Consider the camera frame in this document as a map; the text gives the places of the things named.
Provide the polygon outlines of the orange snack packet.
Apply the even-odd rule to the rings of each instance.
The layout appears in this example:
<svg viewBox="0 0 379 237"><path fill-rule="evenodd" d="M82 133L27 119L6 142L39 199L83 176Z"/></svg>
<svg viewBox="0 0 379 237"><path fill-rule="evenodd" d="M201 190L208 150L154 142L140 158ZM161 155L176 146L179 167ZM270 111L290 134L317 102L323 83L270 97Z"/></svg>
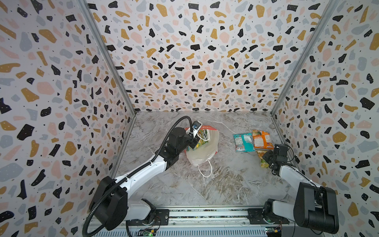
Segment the orange snack packet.
<svg viewBox="0 0 379 237"><path fill-rule="evenodd" d="M256 150L273 150L274 145L272 143L270 133L262 130L253 130L252 137L254 140L254 148Z"/></svg>

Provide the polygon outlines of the red paper gift bag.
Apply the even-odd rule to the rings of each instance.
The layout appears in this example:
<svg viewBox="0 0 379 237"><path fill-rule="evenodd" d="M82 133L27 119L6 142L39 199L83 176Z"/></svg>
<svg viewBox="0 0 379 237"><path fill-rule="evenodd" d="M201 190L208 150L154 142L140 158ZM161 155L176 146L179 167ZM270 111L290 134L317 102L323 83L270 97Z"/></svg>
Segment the red paper gift bag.
<svg viewBox="0 0 379 237"><path fill-rule="evenodd" d="M211 165L211 159L217 154L218 152L218 143L219 143L219 137L220 133L219 131L209 125L202 126L201 129L208 129L210 132L210 140L208 143L202 145L196 150L193 150L192 148L188 147L185 150L186 157L188 161L195 167L198 168L198 171L204 178L208 178L213 173L213 167ZM210 173L208 175L204 174L200 170L200 166L203 164L209 164L210 167Z"/></svg>

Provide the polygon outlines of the teal snack packet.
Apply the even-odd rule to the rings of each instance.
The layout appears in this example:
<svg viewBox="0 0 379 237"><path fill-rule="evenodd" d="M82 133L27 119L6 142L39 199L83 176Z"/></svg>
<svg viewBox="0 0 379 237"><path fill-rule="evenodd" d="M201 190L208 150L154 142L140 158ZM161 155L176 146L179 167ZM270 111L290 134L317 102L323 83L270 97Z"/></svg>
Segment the teal snack packet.
<svg viewBox="0 0 379 237"><path fill-rule="evenodd" d="M236 152L254 152L254 142L251 133L234 134Z"/></svg>

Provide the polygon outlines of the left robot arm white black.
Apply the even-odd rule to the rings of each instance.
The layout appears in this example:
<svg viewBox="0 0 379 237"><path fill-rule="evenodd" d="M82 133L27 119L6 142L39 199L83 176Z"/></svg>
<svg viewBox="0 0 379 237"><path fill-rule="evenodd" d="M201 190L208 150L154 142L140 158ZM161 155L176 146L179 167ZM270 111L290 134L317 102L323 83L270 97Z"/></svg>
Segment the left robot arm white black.
<svg viewBox="0 0 379 237"><path fill-rule="evenodd" d="M145 163L117 178L103 178L89 207L83 225L83 236L91 237L102 229L115 229L123 221L139 220L150 225L156 218L156 207L143 198L130 201L130 197L145 183L165 172L175 164L187 147L195 148L200 140L201 124L191 128L173 128L163 142L163 147Z"/></svg>

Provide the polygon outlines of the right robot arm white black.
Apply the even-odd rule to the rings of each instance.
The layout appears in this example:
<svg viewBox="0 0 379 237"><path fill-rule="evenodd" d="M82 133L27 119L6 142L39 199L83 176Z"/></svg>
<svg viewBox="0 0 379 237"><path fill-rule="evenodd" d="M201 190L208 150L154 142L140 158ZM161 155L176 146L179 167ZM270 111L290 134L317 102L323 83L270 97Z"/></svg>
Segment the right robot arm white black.
<svg viewBox="0 0 379 237"><path fill-rule="evenodd" d="M287 219L296 225L320 233L336 234L339 216L336 193L303 175L290 164L287 154L291 148L286 144L275 144L263 155L272 174L285 180L296 191L295 202L287 203L268 199L263 208L267 223Z"/></svg>

